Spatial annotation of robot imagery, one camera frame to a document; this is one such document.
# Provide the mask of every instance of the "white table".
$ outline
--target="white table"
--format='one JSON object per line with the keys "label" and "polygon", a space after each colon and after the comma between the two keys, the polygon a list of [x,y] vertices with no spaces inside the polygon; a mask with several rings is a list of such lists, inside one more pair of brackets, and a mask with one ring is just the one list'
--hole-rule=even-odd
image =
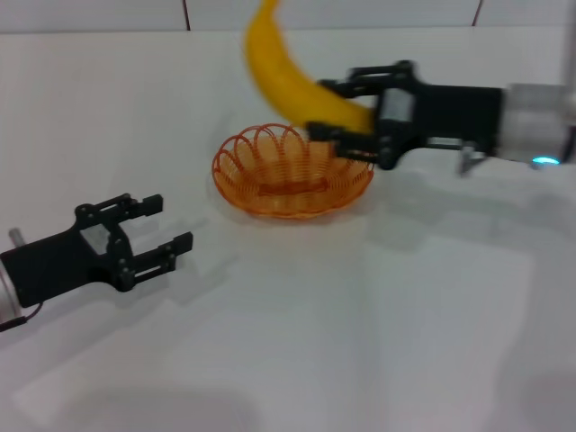
{"label": "white table", "polygon": [[[562,29],[297,31],[314,77],[414,59],[430,83],[559,82]],[[0,232],[163,194],[139,248],[184,268],[87,286],[0,335],[23,432],[565,432],[576,424],[576,172],[420,150],[334,218],[252,220],[215,192],[231,134],[278,120],[229,32],[0,37]],[[0,236],[0,250],[10,247]]]}

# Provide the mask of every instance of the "yellow banana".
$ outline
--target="yellow banana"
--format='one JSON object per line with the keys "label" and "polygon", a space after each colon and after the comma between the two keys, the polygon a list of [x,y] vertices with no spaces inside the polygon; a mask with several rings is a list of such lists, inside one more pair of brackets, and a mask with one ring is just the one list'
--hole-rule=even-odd
{"label": "yellow banana", "polygon": [[265,99],[286,120],[305,127],[325,122],[349,131],[371,133],[370,111],[317,85],[290,59],[275,22],[279,0],[263,0],[246,33],[246,59]]}

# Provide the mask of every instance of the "orange wire basket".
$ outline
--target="orange wire basket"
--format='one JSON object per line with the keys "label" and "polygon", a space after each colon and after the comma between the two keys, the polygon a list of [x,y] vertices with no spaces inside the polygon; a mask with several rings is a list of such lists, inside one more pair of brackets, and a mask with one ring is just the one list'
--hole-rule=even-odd
{"label": "orange wire basket", "polygon": [[216,187],[230,204],[257,216],[306,220],[360,197],[374,166],[334,157],[282,124],[243,130],[222,144],[212,162]]}

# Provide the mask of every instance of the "white wall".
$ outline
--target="white wall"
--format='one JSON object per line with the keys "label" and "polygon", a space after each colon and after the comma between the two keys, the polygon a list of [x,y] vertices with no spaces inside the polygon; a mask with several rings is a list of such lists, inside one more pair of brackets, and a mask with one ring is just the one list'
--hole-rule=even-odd
{"label": "white wall", "polygon": [[[244,28],[260,0],[188,0],[193,30]],[[478,0],[283,0],[285,28],[461,26]]]}
{"label": "white wall", "polygon": [[185,29],[182,0],[0,0],[0,32]]}
{"label": "white wall", "polygon": [[484,0],[478,25],[567,23],[572,0]]}

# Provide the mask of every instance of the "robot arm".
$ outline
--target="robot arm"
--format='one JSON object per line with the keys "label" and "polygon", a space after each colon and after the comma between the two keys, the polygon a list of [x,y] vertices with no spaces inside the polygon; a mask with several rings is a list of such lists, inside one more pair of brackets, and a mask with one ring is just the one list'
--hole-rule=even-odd
{"label": "robot arm", "polygon": [[[576,61],[569,65],[576,83]],[[340,158],[392,170],[413,149],[451,149],[460,151],[458,172],[466,175],[490,157],[541,167],[571,163],[574,156],[576,84],[428,85],[418,80],[409,61],[355,68],[343,82],[319,83],[345,98],[374,96],[371,134],[307,123],[310,139],[331,141]]]}
{"label": "robot arm", "polygon": [[460,170],[465,174],[496,154],[502,89],[428,85],[418,80],[409,61],[356,68],[344,82],[320,83],[346,98],[375,96],[371,135],[321,122],[307,124],[310,139],[332,141],[339,157],[391,170],[413,149],[453,149],[462,152]]}
{"label": "robot arm", "polygon": [[31,318],[23,316],[22,308],[41,306],[80,286],[103,282],[126,293],[137,284],[175,271],[176,258],[192,250],[191,232],[135,256],[120,227],[121,222],[152,216],[162,208],[160,195],[138,202],[126,193],[77,207],[72,228],[49,238],[23,244],[19,231],[11,231],[16,248],[0,254],[0,331]]}

